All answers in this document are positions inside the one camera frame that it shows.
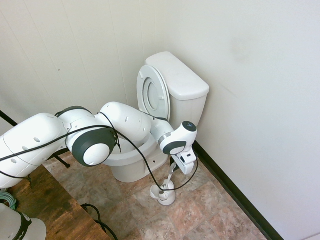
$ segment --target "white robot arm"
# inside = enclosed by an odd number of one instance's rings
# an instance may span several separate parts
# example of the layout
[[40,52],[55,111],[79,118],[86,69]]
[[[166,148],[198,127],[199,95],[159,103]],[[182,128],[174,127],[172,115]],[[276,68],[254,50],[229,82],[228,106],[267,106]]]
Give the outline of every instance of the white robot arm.
[[194,124],[185,121],[174,130],[165,119],[110,102],[96,115],[83,107],[70,107],[56,116],[40,113],[6,132],[0,137],[0,171],[5,173],[0,173],[0,189],[13,187],[64,148],[86,167],[103,163],[117,143],[115,130],[133,142],[151,132],[160,149],[172,155],[184,174],[194,167]]

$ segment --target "toilet lid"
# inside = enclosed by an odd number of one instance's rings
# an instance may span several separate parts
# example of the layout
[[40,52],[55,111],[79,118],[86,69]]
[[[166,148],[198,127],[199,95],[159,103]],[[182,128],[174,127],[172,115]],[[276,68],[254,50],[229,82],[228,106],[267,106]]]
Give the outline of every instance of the toilet lid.
[[145,65],[140,69],[136,90],[140,111],[170,120],[168,87],[162,75],[154,67]]

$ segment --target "toilet tank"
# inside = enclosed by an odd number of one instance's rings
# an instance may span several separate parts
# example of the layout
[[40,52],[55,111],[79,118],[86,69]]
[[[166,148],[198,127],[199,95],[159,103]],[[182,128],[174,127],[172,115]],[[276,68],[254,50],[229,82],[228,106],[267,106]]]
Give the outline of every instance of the toilet tank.
[[170,52],[157,53],[145,61],[162,75],[170,95],[170,124],[177,129],[183,121],[198,125],[209,85]]

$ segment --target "white toilet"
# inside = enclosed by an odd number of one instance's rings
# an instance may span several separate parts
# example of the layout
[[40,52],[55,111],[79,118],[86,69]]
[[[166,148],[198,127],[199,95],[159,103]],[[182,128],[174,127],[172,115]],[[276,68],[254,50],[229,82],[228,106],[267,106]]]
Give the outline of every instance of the white toilet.
[[[137,78],[139,110],[169,120],[173,129],[183,121],[198,125],[208,92],[208,84],[170,52],[149,57]],[[134,144],[145,156],[151,171],[161,167],[169,157],[162,153],[151,134]],[[132,183],[150,174],[143,158],[129,142],[120,139],[120,145],[121,153],[116,146],[103,163],[111,166],[117,180]]]

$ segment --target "floor tile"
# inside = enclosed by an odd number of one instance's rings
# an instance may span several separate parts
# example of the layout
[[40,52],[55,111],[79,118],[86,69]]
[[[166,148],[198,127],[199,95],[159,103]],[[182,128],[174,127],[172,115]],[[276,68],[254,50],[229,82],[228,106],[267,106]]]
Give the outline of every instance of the floor tile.
[[100,186],[89,187],[91,202],[97,208],[111,208],[124,200],[116,184],[102,183]]
[[143,239],[138,228],[135,228],[131,232],[129,232],[122,240],[143,240]]
[[85,166],[81,165],[77,162],[77,160],[75,160],[74,156],[69,151],[61,154],[59,157],[63,159],[67,164],[70,164],[70,167],[66,168],[65,165],[63,165],[55,158],[52,158],[43,164],[43,166],[48,169],[48,171],[54,176],[55,179],[57,179],[58,182],[65,175],[75,174],[80,169],[85,168]]
[[133,194],[141,191],[142,189],[145,189],[146,187],[151,186],[153,183],[153,180],[151,179],[151,176],[148,175],[140,179],[139,181],[126,183],[126,182],[121,182],[116,180],[116,183],[118,184],[124,198],[128,198]]
[[[171,178],[172,182],[174,182],[174,186],[179,187],[179,186],[182,186],[184,183],[186,183],[192,177],[195,170],[196,170],[196,167],[194,167],[192,172],[188,175],[184,175],[180,169],[175,171]],[[197,188],[201,187],[202,185],[206,184],[208,181],[209,181],[209,178],[198,167],[196,174],[194,175],[192,180],[183,187],[183,190],[186,193],[192,192]]]
[[59,183],[79,204],[90,200],[89,188],[80,171],[61,176]]
[[162,211],[158,201],[150,197],[149,186],[135,193],[126,201],[138,224],[144,223]]
[[180,239],[178,231],[165,213],[159,213],[138,228],[143,240]]
[[229,206],[208,222],[221,240],[243,240],[250,233],[243,218]]
[[86,184],[90,187],[96,187],[103,183],[109,183],[110,181],[116,184],[109,166],[100,164],[98,166],[85,167],[81,169],[81,172],[86,180]]
[[206,218],[217,214],[227,206],[225,199],[211,181],[208,181],[205,185],[196,189],[191,195]]
[[206,220],[191,197],[176,200],[169,206],[166,213],[181,236]]
[[267,240],[266,237],[261,233],[261,231],[257,227],[252,230],[252,233],[256,236],[258,240]]
[[[162,206],[150,197],[155,184],[150,175],[124,183],[113,177],[109,166],[84,167],[70,152],[60,157],[71,167],[54,158],[45,167],[78,203],[96,206],[119,240],[266,240],[200,161],[194,178],[176,190],[175,202]],[[169,168],[168,161],[154,171],[159,184],[168,178]],[[175,188],[192,173],[175,171],[171,179]],[[88,213],[98,219],[92,208]]]
[[214,231],[211,229],[210,224],[205,221],[197,228],[189,232],[182,240],[220,240]]
[[243,240],[257,240],[257,237],[250,232]]
[[126,201],[122,201],[111,208],[101,207],[99,211],[102,222],[107,224],[119,239],[124,238],[137,227],[136,220],[129,211]]

